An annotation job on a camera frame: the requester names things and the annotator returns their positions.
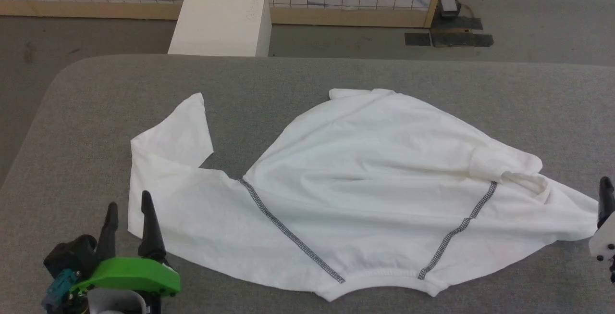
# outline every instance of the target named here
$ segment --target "gray stitched seam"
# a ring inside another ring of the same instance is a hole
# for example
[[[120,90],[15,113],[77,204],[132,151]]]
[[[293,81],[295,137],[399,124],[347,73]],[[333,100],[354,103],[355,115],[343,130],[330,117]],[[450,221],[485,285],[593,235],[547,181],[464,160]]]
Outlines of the gray stitched seam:
[[[306,253],[306,255],[310,257],[310,259],[312,259],[314,262],[316,262],[318,264],[318,266],[320,266],[323,270],[325,270],[325,272],[329,273],[329,275],[331,277],[333,277],[336,281],[338,281],[338,283],[341,284],[341,283],[345,282],[345,279],[342,276],[340,276],[329,265],[327,265],[326,262],[324,262],[318,255],[316,255],[316,253],[314,253],[312,251],[312,249],[310,249],[308,246],[306,246],[306,244],[303,243],[299,239],[299,237],[295,236],[294,233],[292,233],[288,228],[286,228],[286,226],[284,226],[284,224],[278,218],[276,218],[270,212],[269,209],[267,209],[267,207],[264,205],[262,200],[258,197],[257,191],[254,190],[254,187],[252,187],[252,185],[250,185],[250,183],[244,181],[244,179],[240,179],[239,183],[242,183],[244,185],[244,187],[246,187],[246,189],[248,189],[248,192],[250,193],[250,196],[252,196],[252,200],[254,200],[254,202],[257,204],[257,206],[261,210],[261,212],[264,213],[264,215],[266,215],[273,222],[273,224],[275,224],[275,226],[277,226],[277,228],[280,229],[280,231],[283,232],[284,235],[286,235],[286,237],[290,238],[290,240],[292,242],[295,242],[295,244],[304,253]]]
[[[472,210],[472,213],[470,214],[470,217],[469,218],[464,218],[464,220],[461,222],[459,227],[457,227],[453,231],[450,231],[444,237],[444,239],[442,239],[442,243],[440,243],[440,246],[439,246],[438,250],[435,252],[435,254],[433,255],[431,261],[429,262],[429,265],[425,266],[421,270],[421,273],[419,273],[419,279],[421,279],[421,280],[425,279],[426,274],[436,266],[438,261],[440,261],[440,257],[442,257],[442,254],[444,254],[444,250],[446,249],[446,246],[448,246],[448,243],[451,241],[451,239],[454,237],[454,235],[457,235],[457,233],[460,233],[461,231],[466,229],[467,226],[470,225],[470,220],[476,218],[477,215],[479,215],[479,212],[483,208],[483,206],[485,206],[487,201],[489,201],[489,199],[492,198],[493,193],[496,191],[496,187],[497,186],[498,186],[497,182],[492,182],[492,184],[489,186],[489,190],[487,191],[485,196],[483,196],[483,198],[479,201],[479,203],[476,204],[476,206]]]

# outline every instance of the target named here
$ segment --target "black tape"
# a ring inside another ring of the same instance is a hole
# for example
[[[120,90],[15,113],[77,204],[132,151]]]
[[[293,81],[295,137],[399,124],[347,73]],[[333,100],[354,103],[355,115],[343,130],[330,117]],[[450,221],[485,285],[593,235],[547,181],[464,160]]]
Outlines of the black tape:
[[[431,46],[429,33],[405,33],[406,46]]]
[[[436,47],[490,47],[493,44],[493,36],[488,34],[433,32],[431,38]]]

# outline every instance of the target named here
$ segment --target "white foam block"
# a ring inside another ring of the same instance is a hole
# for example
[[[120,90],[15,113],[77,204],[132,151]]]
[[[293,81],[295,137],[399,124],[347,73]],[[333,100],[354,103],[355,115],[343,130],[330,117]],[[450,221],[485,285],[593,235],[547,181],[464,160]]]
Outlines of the white foam block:
[[[184,0],[169,54],[268,56],[268,0]]]

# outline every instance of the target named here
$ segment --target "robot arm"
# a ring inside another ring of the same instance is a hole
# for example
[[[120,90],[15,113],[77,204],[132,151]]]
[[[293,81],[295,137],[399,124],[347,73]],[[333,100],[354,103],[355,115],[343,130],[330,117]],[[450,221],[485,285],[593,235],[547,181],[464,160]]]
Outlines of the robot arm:
[[[589,240],[589,252],[598,261],[611,263],[611,283],[615,284],[615,198],[613,183],[608,177],[600,180],[598,200],[598,231]]]
[[[48,314],[160,314],[163,297],[181,290],[169,265],[154,203],[141,198],[143,241],[137,257],[116,257],[117,204],[110,203],[98,241],[81,235],[60,243],[43,264],[53,277],[41,305]]]

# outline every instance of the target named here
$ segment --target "blue connector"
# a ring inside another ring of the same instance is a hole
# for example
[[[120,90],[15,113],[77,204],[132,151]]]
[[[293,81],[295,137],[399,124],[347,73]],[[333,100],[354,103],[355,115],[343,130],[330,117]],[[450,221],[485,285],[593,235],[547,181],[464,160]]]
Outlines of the blue connector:
[[[64,297],[70,289],[77,283],[79,276],[72,270],[65,268],[54,279],[53,283],[47,288],[47,295],[42,300],[40,305],[49,313],[54,313],[60,305]]]

